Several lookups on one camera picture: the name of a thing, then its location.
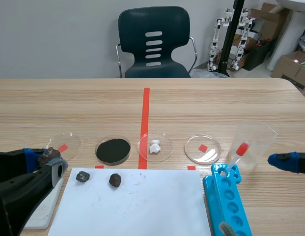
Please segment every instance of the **floor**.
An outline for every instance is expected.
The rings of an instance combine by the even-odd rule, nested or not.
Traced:
[[[266,69],[267,62],[268,60],[265,60],[251,71],[242,68],[234,72],[228,71],[228,73],[232,78],[271,78],[272,72]]]

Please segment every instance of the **blue test tube rack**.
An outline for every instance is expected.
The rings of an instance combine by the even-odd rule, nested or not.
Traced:
[[[226,177],[221,176],[220,173],[225,171],[227,166],[212,165],[212,175],[203,179],[214,235],[223,236],[219,224],[225,221],[234,229],[237,236],[252,236],[236,186],[242,180],[239,169],[234,165]]]

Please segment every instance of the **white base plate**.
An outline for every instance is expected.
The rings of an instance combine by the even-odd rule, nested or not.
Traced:
[[[25,230],[43,230],[49,226],[63,182],[64,180],[61,179],[51,193],[41,202],[26,223]]]

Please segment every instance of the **white cotton ball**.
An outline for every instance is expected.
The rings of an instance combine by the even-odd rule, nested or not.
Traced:
[[[152,140],[152,141],[151,141],[151,144],[160,145],[160,140]]]
[[[153,144],[150,146],[150,154],[158,153],[161,150],[161,147],[158,144]]]

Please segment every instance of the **white robot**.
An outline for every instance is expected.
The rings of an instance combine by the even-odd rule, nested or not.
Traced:
[[[214,34],[213,34],[213,39],[210,44],[209,62],[207,65],[208,71],[215,71],[217,69],[216,66],[214,66],[214,63],[215,63],[215,58],[217,56],[217,51],[218,51],[217,46],[218,46],[219,31],[220,31],[221,26],[228,27],[230,25],[230,22],[233,19],[233,13],[234,13],[234,9],[228,8],[225,11],[224,18],[217,19],[217,23],[216,23]],[[239,69],[238,63],[243,56],[244,48],[246,46],[246,42],[248,39],[248,32],[252,26],[252,19],[247,17],[248,13],[249,13],[249,10],[247,8],[243,8],[240,19],[239,19],[238,26],[243,27],[244,30],[242,31],[242,37],[241,37],[241,40],[237,47],[236,58],[231,63],[231,67],[234,68],[235,70]]]

